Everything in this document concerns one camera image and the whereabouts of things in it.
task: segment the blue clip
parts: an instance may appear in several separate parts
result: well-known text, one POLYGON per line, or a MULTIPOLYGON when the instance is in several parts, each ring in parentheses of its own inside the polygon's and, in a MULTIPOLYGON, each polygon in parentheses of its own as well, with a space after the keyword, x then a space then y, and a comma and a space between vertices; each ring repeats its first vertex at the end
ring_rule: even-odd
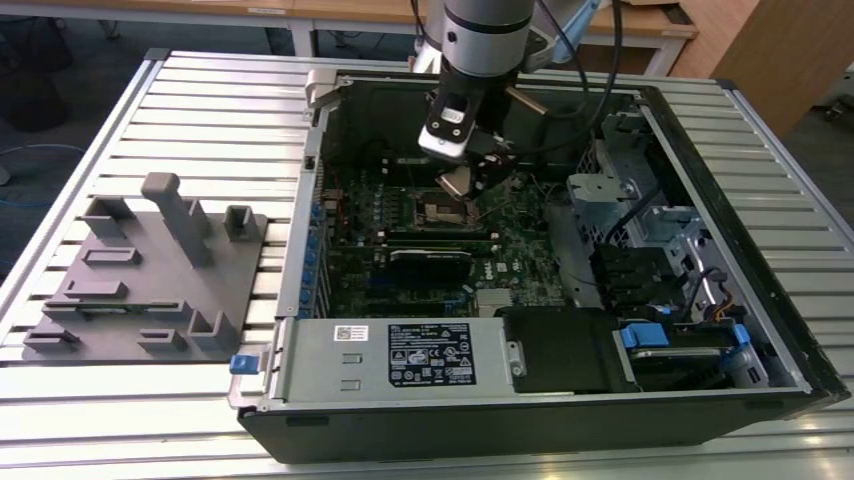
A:
POLYGON ((257 375, 261 359, 257 355, 233 355, 228 363, 232 375, 257 375))
POLYGON ((740 323, 732 326, 732 334, 739 345, 750 345, 750 333, 740 323))
POLYGON ((619 331, 626 348, 667 347, 670 340, 659 323, 632 323, 619 331))

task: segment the aluminum table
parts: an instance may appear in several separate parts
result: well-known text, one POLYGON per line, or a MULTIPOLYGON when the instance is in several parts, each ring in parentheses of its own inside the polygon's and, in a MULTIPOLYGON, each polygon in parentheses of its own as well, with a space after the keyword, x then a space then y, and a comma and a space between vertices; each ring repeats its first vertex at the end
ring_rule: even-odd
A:
MULTIPOLYGON (((87 198, 139 192, 149 171, 179 174, 180 193, 201 198, 207 212, 236 202, 269 216, 243 342, 269 340, 308 126, 303 85, 321 65, 406 70, 402 63, 192 52, 155 52, 144 61, 0 288, 0 468, 9 468, 0 478, 850 478, 854 400, 696 447, 288 466, 237 424, 225 365, 16 363, 41 303, 88 234, 76 217, 87 198)), ((574 79, 564 72, 536 76, 574 79)), ((620 81, 662 90, 815 337, 851 379, 847 224, 736 91, 711 80, 620 81)), ((153 208, 139 196, 128 203, 153 208)), ((244 394, 260 388, 260 377, 244 377, 244 394)))

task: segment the wooden desk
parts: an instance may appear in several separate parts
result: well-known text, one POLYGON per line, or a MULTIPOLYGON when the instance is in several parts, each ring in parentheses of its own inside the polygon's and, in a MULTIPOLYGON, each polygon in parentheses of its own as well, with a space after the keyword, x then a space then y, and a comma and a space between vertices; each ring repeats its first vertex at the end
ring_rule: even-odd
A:
MULTIPOLYGON (((0 0, 0 14, 287 28, 301 57, 316 56, 317 30, 414 33, 407 0, 0 0)), ((672 24, 658 8, 626 6, 623 15, 626 46, 655 49, 646 73, 667 75, 696 28, 672 24)), ((611 12, 603 10, 582 43, 610 46, 612 33, 611 12)))
MULTIPOLYGON (((288 15, 311 19, 316 30, 331 29, 321 28, 328 22, 336 22, 339 28, 335 30, 366 31, 366 24, 374 27, 370 31, 384 33, 411 33, 414 28, 412 10, 406 0, 293 0, 288 15), (406 28, 400 31, 399 28, 391 27, 392 25, 406 25, 406 28)), ((696 27, 674 24, 660 8, 630 5, 623 6, 623 25, 623 44, 627 47, 655 50, 642 73, 667 75, 686 41, 696 37, 696 27)), ((614 45, 614 16, 610 7, 599 11, 594 17, 582 43, 596 46, 614 45)), ((297 52, 297 55, 304 56, 307 53, 297 52)))

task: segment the floor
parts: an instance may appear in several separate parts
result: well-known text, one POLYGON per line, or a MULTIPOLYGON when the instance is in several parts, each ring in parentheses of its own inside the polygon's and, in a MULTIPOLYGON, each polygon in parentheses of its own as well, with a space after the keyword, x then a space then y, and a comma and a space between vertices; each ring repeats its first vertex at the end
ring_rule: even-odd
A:
MULTIPOLYGON (((108 41, 95 21, 68 20, 65 42, 75 56, 71 68, 52 75, 69 110, 68 121, 37 134, 16 132, 0 120, 0 151, 37 143, 64 143, 85 148, 152 47, 233 53, 269 54, 267 34, 260 28, 167 25, 123 22, 121 37, 108 41)), ((279 52, 292 53, 287 32, 275 35, 279 52)), ((411 52, 407 35, 319 34, 323 56, 404 60, 411 52)), ((786 146, 849 223, 854 222, 854 131, 827 124, 811 112, 786 138, 786 146)), ((69 150, 25 150, 3 155, 0 166, 13 175, 0 186, 0 200, 40 204, 52 201, 63 188, 79 155, 69 150)), ((48 207, 0 204, 0 281, 35 232, 48 207)))

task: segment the warning label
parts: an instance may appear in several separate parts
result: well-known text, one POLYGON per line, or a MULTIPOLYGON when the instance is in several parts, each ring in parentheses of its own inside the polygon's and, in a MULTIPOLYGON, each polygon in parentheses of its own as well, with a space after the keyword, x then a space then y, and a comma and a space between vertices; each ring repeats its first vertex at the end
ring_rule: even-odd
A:
POLYGON ((468 324, 388 325, 388 382, 395 387, 475 385, 468 324))

